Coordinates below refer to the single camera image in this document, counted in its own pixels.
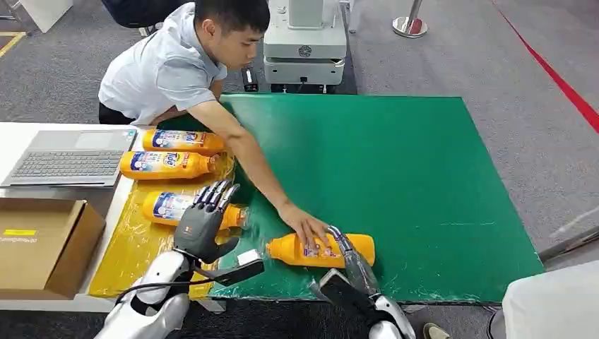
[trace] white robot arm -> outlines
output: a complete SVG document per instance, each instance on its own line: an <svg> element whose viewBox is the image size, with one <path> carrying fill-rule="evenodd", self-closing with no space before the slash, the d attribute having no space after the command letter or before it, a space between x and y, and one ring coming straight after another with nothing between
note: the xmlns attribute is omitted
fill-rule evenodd
<svg viewBox="0 0 599 339"><path fill-rule="evenodd" d="M379 282L366 259L337 227L329 226L343 253L345 273L332 269L312 283L312 291L321 299L362 316L371 326L369 339L416 339L405 314L391 298L382 295Z"/></svg>
<svg viewBox="0 0 599 339"><path fill-rule="evenodd" d="M180 329L189 309L189 286L219 282L225 286L264 271L256 250L238 256L239 265L216 271L201 270L235 248L238 238L219 245L216 232L233 193L239 188L223 180L204 187L179 222L174 248L160 254L142 278L117 298L96 339L164 339ZM208 277L191 281L194 271Z"/></svg>

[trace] short black hair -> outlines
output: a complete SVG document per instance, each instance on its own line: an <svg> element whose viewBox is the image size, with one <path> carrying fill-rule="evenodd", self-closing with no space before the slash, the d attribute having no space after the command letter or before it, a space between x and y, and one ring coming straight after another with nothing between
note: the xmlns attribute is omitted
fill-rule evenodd
<svg viewBox="0 0 599 339"><path fill-rule="evenodd" d="M196 0L196 23L213 19L225 32L250 28L264 33L271 20L267 0Z"/></svg>

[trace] laptop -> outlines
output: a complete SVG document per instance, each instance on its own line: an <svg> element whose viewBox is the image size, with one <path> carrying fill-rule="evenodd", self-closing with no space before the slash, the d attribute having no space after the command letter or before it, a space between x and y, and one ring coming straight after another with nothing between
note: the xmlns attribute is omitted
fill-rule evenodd
<svg viewBox="0 0 599 339"><path fill-rule="evenodd" d="M135 129L39 131L2 186L114 186Z"/></svg>

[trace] robotic finger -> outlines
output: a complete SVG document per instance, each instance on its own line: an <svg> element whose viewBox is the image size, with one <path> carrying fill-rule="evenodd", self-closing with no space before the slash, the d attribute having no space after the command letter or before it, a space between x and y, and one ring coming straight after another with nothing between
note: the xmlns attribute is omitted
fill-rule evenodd
<svg viewBox="0 0 599 339"><path fill-rule="evenodd" d="M204 192L202 192L203 195L199 199L199 205L198 205L199 208L203 208L208 203L210 203L210 200L212 199L212 195L216 191L217 187L219 187L223 182L226 182L228 184L228 182L230 182L230 180L226 179L226 180L220 180L217 182L213 182Z"/></svg>
<svg viewBox="0 0 599 339"><path fill-rule="evenodd" d="M233 186L231 186L226 192L225 194L223 194L223 198L220 199L218 205L216 206L216 208L220 211L220 212L224 212L227 209L227 206L229 206L229 203L231 202L231 197L233 196L233 194L235 194L235 192L237 192L237 190L240 188L239 184L235 184Z"/></svg>
<svg viewBox="0 0 599 339"><path fill-rule="evenodd" d="M206 195L206 192L208 191L208 186L204 186L200 189L200 191L196 194L196 197L194 199L194 203L192 204L193 206L197 207L197 208L202 208L203 205L200 206L200 202L203 199L204 195Z"/></svg>

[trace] black chair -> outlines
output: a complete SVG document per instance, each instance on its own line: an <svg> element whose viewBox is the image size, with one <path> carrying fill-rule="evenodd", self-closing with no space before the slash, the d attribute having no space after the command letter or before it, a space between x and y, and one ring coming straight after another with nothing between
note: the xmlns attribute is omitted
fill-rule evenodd
<svg viewBox="0 0 599 339"><path fill-rule="evenodd" d="M189 0L102 0L114 21L127 28L153 27L186 2Z"/></svg>

